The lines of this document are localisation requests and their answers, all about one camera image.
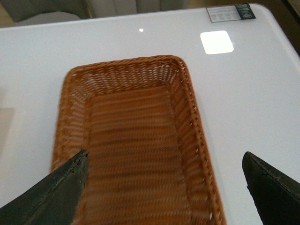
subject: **black label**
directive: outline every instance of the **black label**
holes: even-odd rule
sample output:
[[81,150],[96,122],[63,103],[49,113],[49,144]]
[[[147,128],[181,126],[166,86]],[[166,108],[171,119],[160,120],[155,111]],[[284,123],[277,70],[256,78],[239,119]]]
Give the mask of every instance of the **black label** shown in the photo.
[[255,15],[252,12],[248,3],[235,5],[236,10],[238,11],[240,18],[242,20],[255,19]]

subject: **glossy white surface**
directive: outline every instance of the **glossy white surface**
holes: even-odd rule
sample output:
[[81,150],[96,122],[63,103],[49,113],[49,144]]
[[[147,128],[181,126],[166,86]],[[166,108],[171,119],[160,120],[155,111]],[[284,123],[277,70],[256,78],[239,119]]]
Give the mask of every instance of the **glossy white surface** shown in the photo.
[[[251,7],[257,19],[211,23],[203,8],[0,29],[0,206],[49,173],[71,68],[173,54],[192,76],[228,224],[262,224],[241,160],[251,151],[300,181],[300,59],[271,13]],[[207,55],[200,34],[218,30],[234,50]]]

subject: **wicker basket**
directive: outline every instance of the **wicker basket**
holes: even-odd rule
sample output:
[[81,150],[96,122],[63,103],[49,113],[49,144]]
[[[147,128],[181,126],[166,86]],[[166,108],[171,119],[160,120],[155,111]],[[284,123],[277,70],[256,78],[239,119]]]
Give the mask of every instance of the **wicker basket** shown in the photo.
[[225,225],[188,69],[165,55],[72,69],[52,170],[81,148],[89,173],[73,224]]

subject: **floor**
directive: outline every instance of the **floor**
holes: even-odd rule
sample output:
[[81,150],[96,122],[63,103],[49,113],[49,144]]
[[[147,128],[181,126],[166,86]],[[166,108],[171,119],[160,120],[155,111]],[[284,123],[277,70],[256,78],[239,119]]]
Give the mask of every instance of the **floor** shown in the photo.
[[[273,13],[282,30],[285,32],[290,42],[300,55],[300,23],[295,20],[288,8],[284,5],[286,0],[251,0],[253,3],[265,5]],[[200,8],[207,6],[220,6],[230,4],[241,4],[245,0],[189,0],[189,8]],[[300,15],[300,0],[289,0],[295,11]],[[14,22],[0,4],[0,28],[11,27]]]

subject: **chair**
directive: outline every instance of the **chair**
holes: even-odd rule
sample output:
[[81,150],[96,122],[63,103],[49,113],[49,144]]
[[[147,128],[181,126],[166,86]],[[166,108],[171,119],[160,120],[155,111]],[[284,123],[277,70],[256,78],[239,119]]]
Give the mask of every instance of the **chair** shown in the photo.
[[85,0],[0,0],[16,25],[90,18]]

